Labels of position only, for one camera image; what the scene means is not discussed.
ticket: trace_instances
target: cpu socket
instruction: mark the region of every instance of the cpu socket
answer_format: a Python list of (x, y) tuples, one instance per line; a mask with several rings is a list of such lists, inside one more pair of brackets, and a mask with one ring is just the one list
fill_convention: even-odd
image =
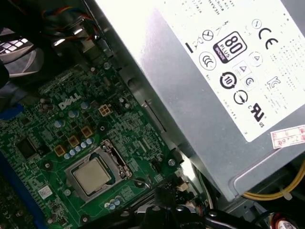
[(86, 203), (132, 175), (109, 140), (68, 167), (65, 173), (68, 185)]

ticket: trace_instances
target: yellow wire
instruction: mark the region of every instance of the yellow wire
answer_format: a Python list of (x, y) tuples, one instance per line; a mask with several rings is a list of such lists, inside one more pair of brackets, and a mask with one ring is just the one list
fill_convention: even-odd
[(305, 161), (303, 162), (298, 174), (295, 176), (294, 180), (288, 185), (282, 192), (277, 192), (273, 194), (256, 194), (251, 192), (245, 192), (244, 197), (253, 199), (253, 200), (259, 200), (259, 201), (268, 201), (268, 200), (275, 200), (283, 197), (283, 192), (291, 192), (299, 185), (299, 183), (302, 181), (302, 179), (305, 176)]

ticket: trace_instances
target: dell logo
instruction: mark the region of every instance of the dell logo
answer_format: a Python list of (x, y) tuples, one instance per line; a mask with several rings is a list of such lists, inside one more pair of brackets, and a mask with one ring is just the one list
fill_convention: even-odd
[(81, 98), (81, 96), (79, 96), (76, 93), (74, 93), (74, 95), (71, 95), (70, 98), (68, 98), (65, 101), (61, 102), (60, 104), (58, 104), (58, 106), (59, 106), (59, 108), (61, 110), (64, 110), (67, 106), (70, 106), (72, 103), (76, 102), (80, 98)]

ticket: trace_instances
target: capacitor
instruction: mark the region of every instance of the capacitor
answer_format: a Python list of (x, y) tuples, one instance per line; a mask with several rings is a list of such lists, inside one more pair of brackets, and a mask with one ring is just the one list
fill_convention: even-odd
[(46, 111), (51, 111), (54, 109), (54, 105), (53, 104), (44, 104), (44, 105), (42, 105), (42, 108)]
[(76, 152), (75, 152), (74, 149), (72, 149), (72, 150), (69, 151), (69, 154), (70, 154), (71, 156), (74, 156), (74, 155), (76, 154)]
[(80, 152), (81, 151), (81, 147), (80, 146), (76, 146), (75, 147), (75, 151), (78, 153), (78, 152)]
[(75, 118), (78, 116), (78, 111), (69, 111), (68, 115), (70, 118)]
[(88, 80), (84, 80), (84, 81), (82, 82), (82, 85), (84, 85), (84, 86), (87, 87), (87, 88), (91, 87), (91, 83), (90, 83), (90, 81), (88, 81)]
[(110, 204), (109, 208), (110, 208), (110, 210), (115, 210), (115, 205), (114, 204)]
[(68, 160), (70, 159), (70, 154), (65, 154), (63, 157)]
[(119, 199), (115, 199), (115, 200), (114, 200), (114, 205), (115, 205), (115, 206), (119, 206), (120, 203), (121, 203), (121, 201), (120, 201)]
[(42, 103), (42, 104), (50, 104), (50, 103), (52, 103), (52, 99), (51, 98), (41, 98), (40, 99), (40, 103)]
[(90, 69), (90, 72), (92, 72), (94, 75), (97, 75), (97, 73), (99, 73), (95, 67), (92, 67)]
[(88, 145), (91, 145), (92, 143), (94, 142), (94, 139), (91, 137), (91, 138), (88, 138), (87, 140), (86, 140), (86, 143), (88, 144)]
[(110, 69), (110, 63), (109, 62), (105, 62), (103, 66), (104, 66), (104, 69), (106, 69), (106, 70)]
[(56, 128), (61, 128), (61, 127), (63, 127), (65, 125), (65, 122), (63, 121), (63, 120), (56, 120), (55, 122), (54, 122), (54, 126), (56, 127)]
[(89, 107), (89, 103), (88, 103), (88, 102), (82, 102), (82, 103), (81, 103), (81, 108), (82, 108), (83, 110), (86, 110), (88, 107)]
[(17, 216), (17, 217), (23, 216), (23, 211), (22, 211), (22, 210), (18, 210), (18, 211), (16, 212), (16, 216)]
[(87, 147), (87, 143), (86, 142), (82, 142), (81, 143), (81, 147), (84, 149), (84, 148), (86, 148)]

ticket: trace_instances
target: cable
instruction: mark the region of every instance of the cable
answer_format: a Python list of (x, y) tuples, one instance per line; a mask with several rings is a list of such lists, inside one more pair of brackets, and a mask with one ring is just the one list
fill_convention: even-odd
[(215, 206), (213, 204), (213, 200), (211, 198), (211, 194), (210, 194), (208, 188), (206, 187), (206, 185), (203, 182), (202, 174), (201, 174), (201, 172), (198, 169), (196, 169), (196, 170), (197, 170), (197, 175), (198, 175), (198, 178), (199, 178), (199, 182), (200, 182), (200, 184), (201, 184), (201, 186), (202, 186), (202, 188), (203, 188), (203, 190), (204, 190), (204, 192), (206, 194), (206, 198), (208, 200), (209, 207), (210, 207), (210, 209), (214, 209)]
[(268, 200), (279, 199), (284, 196), (283, 193), (290, 193), (292, 190), (294, 190), (295, 187), (297, 187), (298, 184), (302, 181), (304, 176), (305, 176), (305, 161), (303, 162), (294, 180), (290, 183), (290, 185), (284, 188), (282, 192), (277, 192), (273, 194), (256, 194), (256, 193), (245, 192), (244, 197), (256, 201), (268, 201)]

